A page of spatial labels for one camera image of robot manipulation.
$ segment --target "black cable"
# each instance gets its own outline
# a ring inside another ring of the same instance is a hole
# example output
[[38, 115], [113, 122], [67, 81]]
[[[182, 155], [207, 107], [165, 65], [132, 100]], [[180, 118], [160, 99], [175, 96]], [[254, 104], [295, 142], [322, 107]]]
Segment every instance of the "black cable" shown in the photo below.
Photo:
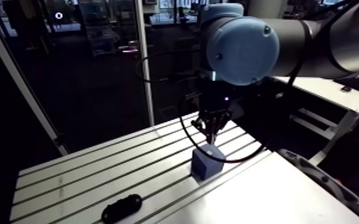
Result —
[[329, 7], [326, 7], [326, 8], [323, 8], [322, 10], [319, 10], [317, 12], [314, 12], [312, 14], [309, 14], [309, 15], [305, 15], [304, 17], [301, 18], [301, 20], [311, 20], [312, 18], [314, 17], [317, 17], [319, 15], [322, 15], [324, 13], [327, 13], [329, 11], [334, 11], [336, 9], [338, 9], [339, 7], [341, 6], [344, 6], [346, 4], [349, 4], [351, 3], [353, 0], [343, 0], [343, 1], [340, 1], [338, 3], [335, 3], [334, 5], [331, 5]]
[[168, 77], [164, 77], [162, 79], [157, 79], [157, 80], [148, 80], [142, 77], [142, 75], [140, 75], [139, 73], [139, 66], [145, 61], [148, 60], [149, 58], [152, 57], [156, 57], [156, 56], [161, 56], [161, 55], [168, 55], [168, 54], [182, 54], [182, 53], [188, 53], [188, 52], [197, 52], [199, 51], [199, 49], [186, 49], [186, 50], [177, 50], [177, 51], [165, 51], [165, 52], [159, 52], [156, 54], [151, 54], [147, 57], [144, 57], [142, 59], [140, 59], [136, 65], [135, 65], [135, 75], [137, 76], [138, 79], [142, 80], [143, 82], [149, 82], [149, 83], [159, 83], [159, 82], [166, 82], [169, 80]]
[[205, 156], [211, 158], [212, 160], [221, 162], [221, 163], [241, 163], [244, 162], [246, 160], [250, 160], [251, 158], [254, 158], [257, 154], [259, 154], [265, 147], [266, 144], [262, 144], [256, 151], [254, 151], [252, 154], [245, 156], [243, 158], [237, 159], [237, 160], [223, 160], [221, 158], [217, 158], [214, 157], [212, 155], [209, 155], [207, 152], [205, 152], [203, 149], [201, 149], [198, 144], [193, 140], [193, 138], [191, 137], [191, 135], [188, 133], [187, 128], [184, 125], [184, 121], [182, 119], [182, 105], [185, 102], [185, 98], [181, 99], [181, 101], [178, 104], [178, 115], [179, 115], [179, 121], [181, 123], [182, 129], [184, 130], [185, 134], [187, 135], [187, 137], [189, 138], [189, 140], [192, 142], [192, 144]]

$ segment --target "blue cube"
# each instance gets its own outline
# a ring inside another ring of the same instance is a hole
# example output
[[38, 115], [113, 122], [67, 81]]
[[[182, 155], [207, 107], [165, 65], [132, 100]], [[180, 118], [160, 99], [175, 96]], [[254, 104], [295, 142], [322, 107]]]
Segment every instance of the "blue cube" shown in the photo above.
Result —
[[[201, 148], [203, 151], [216, 158], [226, 158], [226, 156], [214, 145], [206, 144], [201, 146]], [[203, 181], [214, 174], [219, 173], [222, 170], [223, 165], [224, 164], [222, 162], [212, 160], [211, 158], [205, 156], [197, 148], [192, 151], [192, 173], [197, 175]]]

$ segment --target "vertical metal pole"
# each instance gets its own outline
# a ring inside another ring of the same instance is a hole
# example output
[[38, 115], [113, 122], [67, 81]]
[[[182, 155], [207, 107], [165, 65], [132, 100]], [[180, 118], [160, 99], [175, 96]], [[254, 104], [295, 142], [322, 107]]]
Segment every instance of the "vertical metal pole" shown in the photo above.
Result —
[[[143, 5], [142, 5], [142, 0], [134, 0], [134, 1], [135, 1], [135, 12], [137, 15], [137, 29], [138, 29], [141, 56], [142, 58], [145, 58], [147, 57], [147, 44], [146, 44], [145, 21], [143, 19]], [[148, 60], [145, 60], [143, 62], [142, 69], [143, 69], [143, 77], [149, 80], [150, 74], [149, 74]], [[150, 126], [154, 126], [154, 112], [153, 112], [153, 100], [151, 97], [151, 85], [148, 82], [144, 82], [144, 86], [145, 86], [147, 113], [149, 116], [149, 124]]]
[[174, 0], [174, 24], [177, 23], [177, 0]]
[[57, 133], [53, 129], [52, 124], [47, 119], [46, 115], [41, 109], [41, 106], [36, 101], [35, 97], [31, 93], [29, 87], [27, 86], [25, 80], [21, 76], [20, 72], [18, 71], [18, 68], [14, 64], [13, 59], [11, 59], [6, 47], [4, 46], [4, 43], [2, 39], [0, 38], [0, 58], [3, 61], [4, 65], [6, 66], [8, 72], [10, 73], [11, 77], [13, 78], [14, 82], [18, 86], [19, 90], [21, 91], [22, 95], [24, 96], [26, 102], [29, 104], [30, 108], [32, 109], [35, 116], [40, 121], [43, 128], [46, 130], [46, 133], [49, 135], [49, 137], [52, 139], [53, 143], [55, 143], [55, 146], [61, 153], [61, 155], [68, 155], [67, 150], [65, 149], [64, 145], [57, 145]]

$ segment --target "white panel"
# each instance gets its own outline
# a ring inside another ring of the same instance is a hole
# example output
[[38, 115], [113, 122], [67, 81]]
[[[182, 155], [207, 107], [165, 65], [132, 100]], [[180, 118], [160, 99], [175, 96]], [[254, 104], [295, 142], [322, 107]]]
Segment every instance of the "white panel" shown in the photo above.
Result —
[[[274, 78], [284, 83], [289, 80], [289, 77]], [[343, 85], [317, 77], [297, 77], [293, 85], [300, 90], [359, 114], [359, 91], [356, 89], [352, 89], [350, 92], [342, 92]]]

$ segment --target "table surface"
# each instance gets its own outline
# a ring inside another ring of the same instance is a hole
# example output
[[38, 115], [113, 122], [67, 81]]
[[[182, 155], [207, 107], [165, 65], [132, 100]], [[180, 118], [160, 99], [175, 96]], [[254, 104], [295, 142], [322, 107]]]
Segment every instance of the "table surface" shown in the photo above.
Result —
[[[289, 77], [274, 78], [284, 83], [289, 80]], [[359, 91], [356, 89], [352, 89], [350, 92], [342, 92], [343, 85], [318, 77], [297, 77], [293, 85], [298, 89], [359, 114]]]
[[[185, 116], [185, 125], [196, 116]], [[201, 133], [188, 130], [204, 144]], [[235, 159], [260, 143], [228, 122], [216, 145]], [[129, 194], [142, 196], [143, 206], [120, 223], [359, 223], [276, 153], [225, 164], [201, 182], [190, 175], [192, 149], [175, 119], [22, 170], [11, 223], [101, 223], [106, 205]]]

